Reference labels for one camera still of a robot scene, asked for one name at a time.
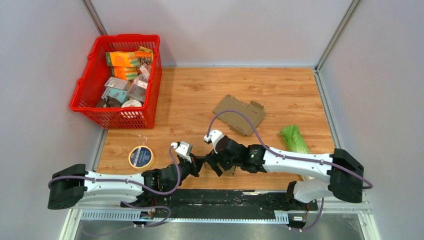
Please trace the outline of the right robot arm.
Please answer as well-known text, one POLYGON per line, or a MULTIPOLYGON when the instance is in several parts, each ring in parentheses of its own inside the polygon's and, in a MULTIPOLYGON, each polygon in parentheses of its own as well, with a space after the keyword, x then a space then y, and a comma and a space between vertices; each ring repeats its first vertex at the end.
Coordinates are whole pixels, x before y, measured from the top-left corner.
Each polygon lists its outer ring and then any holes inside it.
POLYGON ((333 153, 296 153, 262 144, 244 146, 213 130, 204 136, 212 145, 208 163, 220 175, 221 169, 233 166, 249 173, 291 173, 307 176, 291 182, 285 195, 286 205, 299 209, 312 200, 335 197, 348 203, 363 200, 364 167, 350 153, 335 148, 333 153))

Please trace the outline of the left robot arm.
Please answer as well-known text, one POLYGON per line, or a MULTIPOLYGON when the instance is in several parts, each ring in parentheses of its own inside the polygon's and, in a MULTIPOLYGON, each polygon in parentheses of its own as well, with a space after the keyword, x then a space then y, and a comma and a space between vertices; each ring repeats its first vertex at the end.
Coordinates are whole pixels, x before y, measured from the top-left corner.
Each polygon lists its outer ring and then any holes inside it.
POLYGON ((171 195, 182 181, 199 172, 204 157, 190 155, 191 161, 179 157, 179 164, 132 175, 102 174, 75 164, 54 173, 48 183, 50 210, 62 210, 79 204, 103 205, 125 203, 148 207, 153 198, 171 195))

